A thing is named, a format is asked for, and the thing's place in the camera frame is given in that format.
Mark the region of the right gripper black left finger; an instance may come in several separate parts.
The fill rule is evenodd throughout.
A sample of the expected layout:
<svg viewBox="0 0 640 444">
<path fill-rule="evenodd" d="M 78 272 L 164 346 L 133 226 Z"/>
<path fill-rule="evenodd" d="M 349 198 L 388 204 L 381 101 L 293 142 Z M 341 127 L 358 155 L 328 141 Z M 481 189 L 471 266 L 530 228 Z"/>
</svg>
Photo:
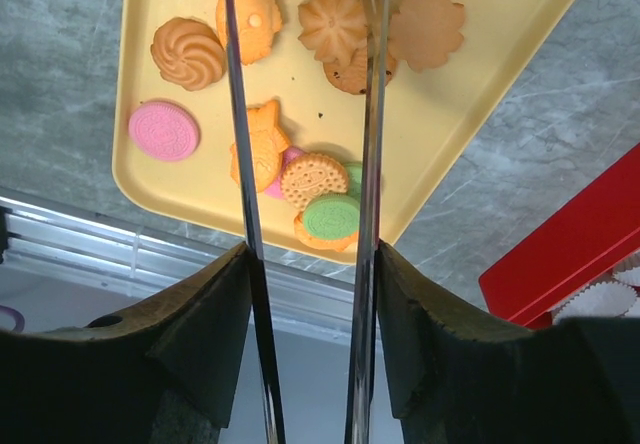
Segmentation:
<svg viewBox="0 0 640 444">
<path fill-rule="evenodd" d="M 265 292 L 264 266 L 242 244 L 84 327 L 3 332 L 2 441 L 214 441 L 230 422 L 249 329 L 273 397 Z"/>
</svg>

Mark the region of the flower butter cookie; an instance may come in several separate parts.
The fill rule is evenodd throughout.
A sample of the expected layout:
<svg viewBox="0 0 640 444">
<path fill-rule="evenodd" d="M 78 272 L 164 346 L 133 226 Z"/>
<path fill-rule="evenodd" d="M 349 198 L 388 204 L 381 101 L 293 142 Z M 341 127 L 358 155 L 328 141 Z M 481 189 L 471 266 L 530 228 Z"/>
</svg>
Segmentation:
<svg viewBox="0 0 640 444">
<path fill-rule="evenodd" d="M 367 38 L 362 0 L 308 0 L 298 6 L 298 40 L 322 63 L 347 66 Z"/>
</svg>

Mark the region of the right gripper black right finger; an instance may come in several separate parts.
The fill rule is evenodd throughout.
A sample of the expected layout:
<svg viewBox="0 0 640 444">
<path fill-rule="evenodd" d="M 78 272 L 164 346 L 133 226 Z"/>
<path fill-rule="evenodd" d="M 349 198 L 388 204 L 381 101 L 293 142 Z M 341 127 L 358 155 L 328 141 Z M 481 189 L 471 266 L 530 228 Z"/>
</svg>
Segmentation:
<svg viewBox="0 0 640 444">
<path fill-rule="evenodd" d="M 635 443 L 639 323 L 532 331 L 471 305 L 393 247 L 376 255 L 392 414 L 407 443 Z"/>
</svg>

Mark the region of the steel tongs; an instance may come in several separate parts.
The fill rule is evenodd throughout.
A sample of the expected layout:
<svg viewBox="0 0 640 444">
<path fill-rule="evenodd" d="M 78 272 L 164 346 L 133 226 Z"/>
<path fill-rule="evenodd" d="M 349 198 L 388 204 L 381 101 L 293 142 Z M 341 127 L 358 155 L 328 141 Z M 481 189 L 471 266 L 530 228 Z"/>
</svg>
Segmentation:
<svg viewBox="0 0 640 444">
<path fill-rule="evenodd" d="M 235 0 L 224 0 L 227 58 L 238 154 L 245 241 L 249 249 L 254 329 L 262 378 L 262 401 L 269 443 L 286 440 L 264 248 L 249 137 Z M 370 440 L 376 345 L 376 254 L 379 248 L 381 163 L 390 0 L 363 0 L 367 35 L 367 85 L 359 240 L 351 326 L 345 437 L 347 443 Z"/>
</svg>

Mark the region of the maple leaf cookie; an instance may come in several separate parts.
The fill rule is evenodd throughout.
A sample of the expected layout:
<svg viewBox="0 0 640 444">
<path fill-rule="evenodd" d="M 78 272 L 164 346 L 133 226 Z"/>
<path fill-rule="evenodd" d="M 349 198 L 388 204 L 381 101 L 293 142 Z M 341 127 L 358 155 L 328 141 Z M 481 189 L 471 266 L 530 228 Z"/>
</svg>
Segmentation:
<svg viewBox="0 0 640 444">
<path fill-rule="evenodd" d="M 464 43 L 465 7 L 452 0 L 402 0 L 389 24 L 390 54 L 421 73 L 444 66 Z"/>
</svg>

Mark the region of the swirl butter cookie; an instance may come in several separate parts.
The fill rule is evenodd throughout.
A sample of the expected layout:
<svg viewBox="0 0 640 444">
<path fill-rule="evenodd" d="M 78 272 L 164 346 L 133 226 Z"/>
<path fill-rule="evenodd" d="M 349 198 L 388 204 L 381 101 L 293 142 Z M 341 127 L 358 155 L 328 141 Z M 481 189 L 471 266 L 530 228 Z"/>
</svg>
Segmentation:
<svg viewBox="0 0 640 444">
<path fill-rule="evenodd" d="M 226 55 L 217 35 L 198 20 L 168 20 L 156 29 L 150 52 L 160 76 L 189 92 L 217 83 L 226 72 Z"/>
</svg>

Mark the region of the red cookie box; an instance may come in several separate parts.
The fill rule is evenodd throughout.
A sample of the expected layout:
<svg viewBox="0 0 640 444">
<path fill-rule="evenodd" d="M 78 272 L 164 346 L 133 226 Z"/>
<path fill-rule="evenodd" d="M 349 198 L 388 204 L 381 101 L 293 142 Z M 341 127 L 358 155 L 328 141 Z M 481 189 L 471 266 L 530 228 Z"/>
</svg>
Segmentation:
<svg viewBox="0 0 640 444">
<path fill-rule="evenodd" d="M 489 312 L 531 329 L 639 249 L 639 148 L 633 147 L 504 257 L 479 285 Z"/>
</svg>

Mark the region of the large orange fish cookie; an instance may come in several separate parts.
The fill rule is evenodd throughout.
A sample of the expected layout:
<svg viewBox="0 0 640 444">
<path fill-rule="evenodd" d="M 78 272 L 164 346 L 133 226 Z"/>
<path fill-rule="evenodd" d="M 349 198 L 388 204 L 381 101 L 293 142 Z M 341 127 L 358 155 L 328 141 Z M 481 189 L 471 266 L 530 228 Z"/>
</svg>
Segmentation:
<svg viewBox="0 0 640 444">
<path fill-rule="evenodd" d="M 235 0 L 240 59 L 250 65 L 271 54 L 275 35 L 283 27 L 276 0 Z"/>
</svg>

